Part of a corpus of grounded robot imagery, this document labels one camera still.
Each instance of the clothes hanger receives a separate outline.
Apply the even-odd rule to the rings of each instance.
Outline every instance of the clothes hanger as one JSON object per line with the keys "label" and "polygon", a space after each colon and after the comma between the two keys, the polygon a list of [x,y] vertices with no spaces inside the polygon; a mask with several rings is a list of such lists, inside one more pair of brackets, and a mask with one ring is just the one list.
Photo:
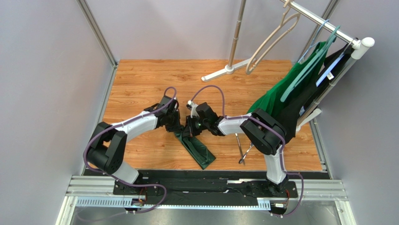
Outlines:
{"label": "clothes hanger", "polygon": [[306,55],[308,54],[309,50],[312,49],[314,46],[316,46],[316,45],[319,43],[319,42],[317,42],[316,44],[313,44],[313,43],[315,43],[316,37],[318,37],[318,34],[319,34],[320,31],[321,31],[321,28],[322,28],[328,21],[330,21],[330,20],[329,20],[329,19],[325,20],[324,23],[321,24],[321,26],[319,26],[319,28],[318,28],[318,30],[317,30],[315,36],[314,36],[313,39],[312,39],[312,42],[311,42],[310,45],[309,45],[309,48],[308,48],[308,49],[305,51],[305,53],[301,56],[301,58],[298,60],[298,62],[301,62],[302,59],[304,59],[304,58],[306,57]]}
{"label": "clothes hanger", "polygon": [[[284,4],[284,8],[291,2],[292,0],[287,0],[286,3]],[[300,17],[300,13],[295,13],[291,16],[289,16],[287,19],[285,18],[288,14],[288,11],[291,9],[290,6],[288,6],[288,9],[283,13],[283,17],[281,19],[281,23],[280,25],[272,32],[271,35],[269,35],[266,40],[259,46],[259,48],[256,50],[256,52],[253,54],[253,56],[251,57],[251,59],[249,60],[247,67],[245,69],[246,74],[251,74],[252,71],[256,68],[256,66],[262,61],[262,59],[266,56],[266,54],[269,53],[269,51],[281,40],[283,39],[284,36],[286,36],[298,23],[299,21],[299,17]],[[289,21],[291,21],[292,19],[296,18],[295,23],[288,29],[286,30],[283,34],[280,35],[280,37],[278,37],[267,49],[266,51],[258,58],[258,60],[256,60],[256,62],[252,64],[252,62],[255,59],[255,56],[263,49],[263,47],[265,47],[265,45],[270,41],[270,39],[279,31],[281,30],[281,28],[287,24]]]}
{"label": "clothes hanger", "polygon": [[281,102],[284,102],[287,99],[288,95],[292,92],[292,90],[312,71],[312,69],[316,66],[316,64],[321,60],[323,55],[328,51],[328,48],[337,38],[335,36],[335,33],[337,33],[339,28],[340,26],[337,26],[335,28],[335,30],[328,37],[326,44],[323,46],[323,48],[316,53],[316,55],[311,59],[311,61],[305,66],[305,68],[303,68],[303,70],[298,74],[298,76],[296,76],[293,82],[287,87],[287,89],[280,98]]}

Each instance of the clothing tag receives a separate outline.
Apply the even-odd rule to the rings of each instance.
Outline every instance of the clothing tag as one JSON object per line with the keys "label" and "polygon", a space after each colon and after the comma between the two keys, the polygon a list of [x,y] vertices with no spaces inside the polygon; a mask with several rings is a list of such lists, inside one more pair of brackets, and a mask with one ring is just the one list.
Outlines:
{"label": "clothing tag", "polygon": [[316,81],[316,87],[318,87],[321,82],[324,80],[325,77],[331,72],[331,70],[334,68],[334,66],[342,59],[344,56],[343,53],[334,61],[332,64],[327,68],[327,70],[324,71],[324,73],[320,76],[320,78]]}
{"label": "clothing tag", "polygon": [[302,106],[301,110],[299,111],[299,115],[302,116],[302,114],[305,112],[305,107]]}
{"label": "clothing tag", "polygon": [[330,72],[330,73],[327,74],[327,78],[329,80],[332,80],[334,78],[334,75]]}

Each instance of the dark green garment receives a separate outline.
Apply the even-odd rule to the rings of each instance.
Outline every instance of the dark green garment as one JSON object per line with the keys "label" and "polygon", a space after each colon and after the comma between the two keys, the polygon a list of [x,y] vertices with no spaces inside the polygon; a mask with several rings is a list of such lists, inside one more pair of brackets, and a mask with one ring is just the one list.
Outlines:
{"label": "dark green garment", "polygon": [[288,98],[281,102],[280,98],[282,94],[285,92],[287,87],[295,80],[295,78],[299,75],[299,73],[306,67],[306,65],[311,61],[313,57],[316,56],[317,52],[320,51],[326,42],[320,42],[316,46],[312,55],[302,64],[296,63],[288,74],[278,82],[272,89],[270,89],[265,95],[260,97],[248,110],[248,113],[253,112],[257,108],[261,108],[266,111],[272,117],[277,116],[282,109],[284,109],[290,101],[298,96],[303,89],[308,85],[310,79],[313,76],[318,76],[318,73],[323,65],[325,55],[323,55],[322,59],[317,63],[317,65],[309,72],[309,74],[296,86],[293,91],[290,93]]}
{"label": "dark green garment", "polygon": [[182,137],[181,132],[175,132],[175,136],[202,169],[205,169],[209,164],[215,161],[216,157],[197,138]]}

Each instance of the wooden floor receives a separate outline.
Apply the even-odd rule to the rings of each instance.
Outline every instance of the wooden floor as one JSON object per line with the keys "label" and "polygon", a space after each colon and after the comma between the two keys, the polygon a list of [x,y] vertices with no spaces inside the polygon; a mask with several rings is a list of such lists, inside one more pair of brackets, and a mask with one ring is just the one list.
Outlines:
{"label": "wooden floor", "polygon": [[[114,123],[135,116],[158,103],[166,87],[174,86],[184,125],[190,113],[186,102],[208,84],[218,85],[223,90],[227,115],[246,114],[255,100],[281,80],[292,66],[290,61],[263,61],[251,75],[246,75],[242,68],[233,75],[207,83],[201,81],[202,76],[224,68],[226,63],[225,60],[121,60],[103,120]],[[215,88],[202,91],[195,102],[207,102],[218,115],[222,114],[221,95]],[[198,139],[216,156],[207,170],[266,169],[263,155],[256,148],[248,154],[245,166],[238,164],[240,153],[234,135],[217,137],[203,131]],[[240,140],[246,151],[250,143],[248,138],[242,134]],[[309,125],[303,126],[297,137],[287,144],[284,156],[287,170],[321,170]],[[201,169],[174,134],[167,133],[163,127],[131,140],[124,159],[140,169]]]}

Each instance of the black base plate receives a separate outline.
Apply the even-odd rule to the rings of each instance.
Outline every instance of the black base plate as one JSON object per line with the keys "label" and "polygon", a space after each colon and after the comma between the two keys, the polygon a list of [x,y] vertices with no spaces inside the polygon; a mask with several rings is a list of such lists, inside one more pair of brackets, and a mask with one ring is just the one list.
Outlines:
{"label": "black base plate", "polygon": [[[218,170],[139,170],[144,177],[165,178],[226,178],[226,179],[264,179],[265,171],[218,171]],[[329,180],[327,172],[300,172],[307,180]],[[93,172],[86,168],[83,176],[107,176],[101,172]],[[289,179],[298,179],[298,176],[288,175]]]}
{"label": "black base plate", "polygon": [[[257,206],[257,197],[287,198],[285,190],[270,191],[272,183],[249,181],[228,183],[228,179],[205,178],[148,178],[139,179],[140,184],[162,184],[167,189],[165,205],[210,205],[210,206]],[[115,195],[137,195],[137,189],[115,182]],[[285,186],[291,198],[297,198],[295,182],[289,181]],[[147,204],[160,201],[164,190],[159,187],[148,187]]]}

